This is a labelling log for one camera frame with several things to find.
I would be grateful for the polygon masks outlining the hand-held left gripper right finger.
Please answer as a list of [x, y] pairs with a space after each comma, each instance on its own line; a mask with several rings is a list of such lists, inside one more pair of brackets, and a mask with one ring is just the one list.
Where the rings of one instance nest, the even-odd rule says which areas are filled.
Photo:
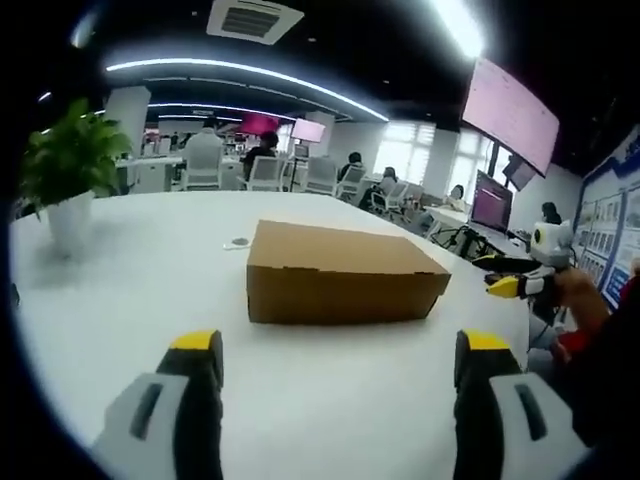
[[500, 337], [458, 331], [453, 383], [455, 479], [570, 479], [587, 457], [569, 406]]

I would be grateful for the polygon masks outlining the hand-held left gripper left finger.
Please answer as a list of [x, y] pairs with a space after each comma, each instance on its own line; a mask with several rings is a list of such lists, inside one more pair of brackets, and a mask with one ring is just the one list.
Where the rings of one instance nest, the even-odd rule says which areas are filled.
[[221, 332], [176, 338], [111, 404], [92, 457], [111, 479], [221, 479]]

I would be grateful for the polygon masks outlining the person's right hand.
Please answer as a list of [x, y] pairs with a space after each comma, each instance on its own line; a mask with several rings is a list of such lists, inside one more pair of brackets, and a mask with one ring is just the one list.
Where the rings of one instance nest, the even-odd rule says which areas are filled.
[[591, 341], [609, 319], [610, 312], [590, 277], [570, 268], [554, 275], [559, 305], [569, 310], [584, 337]]

